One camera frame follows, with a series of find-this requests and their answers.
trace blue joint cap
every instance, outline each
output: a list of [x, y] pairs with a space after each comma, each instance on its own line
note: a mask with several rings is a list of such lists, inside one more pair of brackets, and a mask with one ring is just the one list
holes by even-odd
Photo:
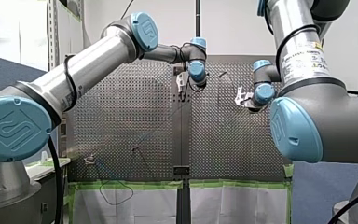
[[198, 60], [192, 61], [188, 67], [188, 73], [193, 81], [197, 83], [202, 82], [206, 77], [204, 63]]
[[280, 97], [269, 112], [272, 139], [284, 157], [292, 161], [318, 162], [323, 157], [322, 139], [312, 118], [295, 100]]
[[257, 16], [259, 17], [264, 17], [265, 1], [267, 0], [258, 1]]
[[257, 62], [254, 63], [253, 71], [255, 72], [257, 69], [268, 65], [271, 65], [271, 62], [269, 60], [258, 60]]
[[204, 49], [206, 49], [206, 39], [202, 37], [194, 37], [190, 40], [190, 43], [193, 45], [200, 46]]
[[136, 41], [145, 52], [152, 51], [158, 46], [158, 29], [147, 13], [132, 13], [131, 28]]
[[0, 162], [34, 155], [46, 145], [51, 129], [51, 118], [40, 104], [21, 97], [0, 97]]
[[261, 105], [266, 105], [275, 96], [275, 89], [269, 83], [262, 83], [255, 88], [255, 100]]

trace pegboard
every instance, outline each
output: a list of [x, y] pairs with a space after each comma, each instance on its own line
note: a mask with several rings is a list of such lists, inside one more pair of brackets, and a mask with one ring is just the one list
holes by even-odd
[[[78, 101], [68, 125], [72, 181], [172, 179], [171, 76], [166, 63], [123, 64]], [[97, 165], [85, 164], [91, 154]]]
[[[271, 57], [263, 58], [273, 62]], [[253, 63], [260, 58], [208, 59], [206, 67], [212, 75], [207, 88], [195, 93], [192, 101], [191, 178], [283, 180], [283, 165], [290, 161], [281, 156], [270, 136], [269, 108], [250, 114], [234, 103], [239, 86], [253, 91]]]
[[[283, 180], [282, 166], [289, 161], [272, 142], [268, 111], [249, 114], [234, 102], [239, 86], [253, 89], [252, 64], [258, 59], [273, 61], [208, 57], [207, 88], [186, 102], [191, 104], [188, 114], [175, 109], [171, 65], [140, 61], [120, 66], [86, 93], [69, 116], [70, 181], [172, 180], [178, 155], [188, 158], [181, 161], [190, 165], [190, 178]], [[189, 134], [174, 132], [185, 116]], [[182, 144], [186, 150], [176, 145], [178, 138], [188, 142]], [[91, 154], [103, 167], [85, 164]]]

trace metal pole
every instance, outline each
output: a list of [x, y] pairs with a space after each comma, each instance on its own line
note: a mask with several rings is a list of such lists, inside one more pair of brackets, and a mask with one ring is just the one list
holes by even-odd
[[201, 0], [196, 0], [196, 36], [201, 36]]

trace white wall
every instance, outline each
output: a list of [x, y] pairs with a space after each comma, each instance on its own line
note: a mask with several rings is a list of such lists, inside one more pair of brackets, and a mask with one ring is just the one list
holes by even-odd
[[[273, 37], [256, 16], [258, 0], [201, 1], [201, 35], [209, 54], [274, 54]], [[118, 20], [129, 0], [84, 0], [85, 28], [90, 43], [101, 30]], [[195, 35], [194, 0], [135, 0], [128, 15], [148, 12], [156, 21], [160, 43], [180, 45]], [[325, 39], [332, 76], [358, 90], [358, 0], [352, 0]]]

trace label sticker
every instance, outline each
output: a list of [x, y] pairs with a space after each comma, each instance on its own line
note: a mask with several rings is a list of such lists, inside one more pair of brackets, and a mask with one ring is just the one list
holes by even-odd
[[330, 76], [322, 46], [316, 42], [300, 45], [296, 53], [286, 55], [282, 61], [282, 70], [285, 83]]

